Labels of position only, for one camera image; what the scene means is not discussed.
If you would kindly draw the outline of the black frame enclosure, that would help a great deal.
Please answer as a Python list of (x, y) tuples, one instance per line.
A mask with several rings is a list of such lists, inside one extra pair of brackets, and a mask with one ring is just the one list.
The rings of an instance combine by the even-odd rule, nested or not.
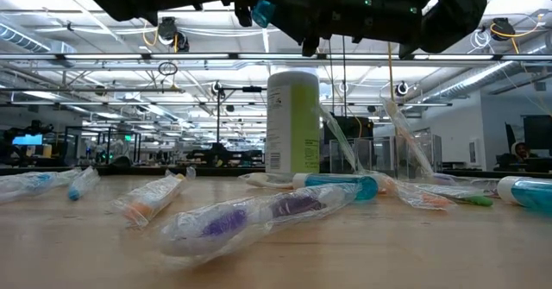
[(142, 134), (116, 126), (71, 126), (63, 134), (62, 156), (76, 166), (108, 166), (118, 156), (128, 156), (133, 165), (141, 155)]

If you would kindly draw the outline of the black dome object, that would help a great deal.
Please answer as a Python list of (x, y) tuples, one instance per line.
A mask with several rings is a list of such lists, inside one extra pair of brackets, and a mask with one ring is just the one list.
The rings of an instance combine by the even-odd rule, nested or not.
[(130, 167), (132, 167), (133, 162), (132, 160), (125, 155), (118, 156), (115, 158), (110, 164), (109, 169), (111, 171), (121, 171), (121, 170), (127, 170)]

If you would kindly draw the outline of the black ceiling rail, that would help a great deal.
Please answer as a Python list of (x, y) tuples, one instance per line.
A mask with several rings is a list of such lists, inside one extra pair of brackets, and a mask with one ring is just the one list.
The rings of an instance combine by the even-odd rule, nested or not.
[(10, 92), (29, 92), (29, 91), (41, 91), (46, 93), (55, 93), (55, 92), (61, 92), (61, 93), (75, 93), (75, 92), (90, 92), (90, 93), (110, 93), (110, 92), (141, 92), (141, 93), (147, 93), (147, 92), (154, 92), (154, 93), (169, 93), (169, 92), (176, 92), (176, 93), (185, 93), (186, 90), (181, 88), (95, 88), (95, 89), (87, 89), (87, 88), (43, 88), (43, 89), (29, 89), (29, 88), (0, 88), (0, 93), (10, 93)]

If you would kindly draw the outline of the blue-lit computer monitor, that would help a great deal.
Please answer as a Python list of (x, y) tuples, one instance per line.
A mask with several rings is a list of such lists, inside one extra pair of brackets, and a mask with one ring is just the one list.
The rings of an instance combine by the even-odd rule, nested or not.
[(13, 139), (12, 144), (17, 146), (39, 146), (43, 143), (43, 135), (23, 135)]

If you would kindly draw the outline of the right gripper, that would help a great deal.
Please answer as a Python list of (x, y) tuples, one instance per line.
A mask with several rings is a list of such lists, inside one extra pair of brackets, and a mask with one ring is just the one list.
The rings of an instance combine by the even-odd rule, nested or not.
[(344, 35), (358, 43), (364, 39), (399, 43), (401, 60), (422, 41), (423, 0), (308, 0), (308, 30), (302, 55), (317, 53), (319, 40)]

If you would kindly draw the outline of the black computer monitor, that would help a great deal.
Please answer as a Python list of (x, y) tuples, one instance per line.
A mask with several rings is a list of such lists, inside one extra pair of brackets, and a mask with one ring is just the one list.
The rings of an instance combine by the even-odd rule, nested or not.
[(552, 117), (526, 116), (524, 142), (531, 149), (552, 150)]

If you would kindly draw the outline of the white toothbrush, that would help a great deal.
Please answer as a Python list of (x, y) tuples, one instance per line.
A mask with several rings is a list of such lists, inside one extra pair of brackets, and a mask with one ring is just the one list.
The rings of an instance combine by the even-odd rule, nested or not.
[(353, 173), (357, 173), (357, 160), (355, 158), (353, 149), (348, 143), (348, 139), (345, 134), (342, 132), (341, 127), (339, 126), (335, 117), (322, 105), (319, 104), (320, 116), (322, 117), (325, 124), (328, 126), (329, 130), (338, 140), (338, 143), (342, 149), (342, 153), (345, 159), (348, 161), (351, 166)]

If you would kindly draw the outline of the long ceiling light bar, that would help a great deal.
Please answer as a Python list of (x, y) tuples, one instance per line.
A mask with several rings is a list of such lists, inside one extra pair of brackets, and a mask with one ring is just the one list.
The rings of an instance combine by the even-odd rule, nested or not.
[[(359, 106), (359, 107), (367, 107), (367, 106), (383, 106), (383, 103), (381, 102), (347, 102), (347, 103), (331, 103), (331, 102), (321, 102), (320, 104), (324, 106)], [(12, 102), (5, 102), (2, 105), (40, 105), (40, 106), (46, 106), (46, 105), (65, 105), (65, 106), (142, 106), (142, 105), (158, 105), (158, 106), (217, 106), (219, 105), (217, 102), (157, 102), (157, 103), (150, 103), (150, 102), (48, 102), (48, 101), (12, 101)], [(234, 105), (234, 106), (265, 106), (268, 105), (268, 103), (264, 102), (224, 102), (221, 103), (221, 105)], [(452, 103), (427, 103), (427, 104), (402, 104), (398, 103), (396, 104), (399, 107), (450, 107), (453, 104)]]
[[(0, 53), (0, 60), (387, 60), (379, 53)], [(392, 60), (415, 61), (552, 61), (552, 54), (411, 54)]]

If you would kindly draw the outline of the white green wipes canister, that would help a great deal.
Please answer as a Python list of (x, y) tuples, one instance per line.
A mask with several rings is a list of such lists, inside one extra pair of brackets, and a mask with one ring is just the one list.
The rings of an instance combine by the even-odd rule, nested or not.
[(267, 81), (266, 171), (319, 171), (319, 80), (305, 71), (279, 72)]

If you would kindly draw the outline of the person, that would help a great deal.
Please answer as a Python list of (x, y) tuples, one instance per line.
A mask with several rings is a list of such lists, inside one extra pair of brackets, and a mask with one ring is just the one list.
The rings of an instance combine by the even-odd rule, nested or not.
[(516, 141), (511, 145), (511, 153), (514, 155), (517, 163), (524, 163), (528, 159), (538, 157), (530, 151), (529, 147), (523, 141)]

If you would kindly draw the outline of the clear acrylic organizer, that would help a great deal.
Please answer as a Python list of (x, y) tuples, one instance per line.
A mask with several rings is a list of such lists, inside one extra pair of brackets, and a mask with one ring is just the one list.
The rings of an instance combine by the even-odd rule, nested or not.
[(352, 149), (352, 166), (337, 139), (330, 140), (323, 149), (321, 171), (323, 173), (355, 173), (362, 168), (387, 174), (396, 179), (421, 179), (429, 171), (439, 173), (442, 170), (442, 139), (430, 132), (414, 134), (412, 138), (425, 157), (424, 165), (417, 150), (402, 135), (375, 138), (350, 138), (348, 145)]

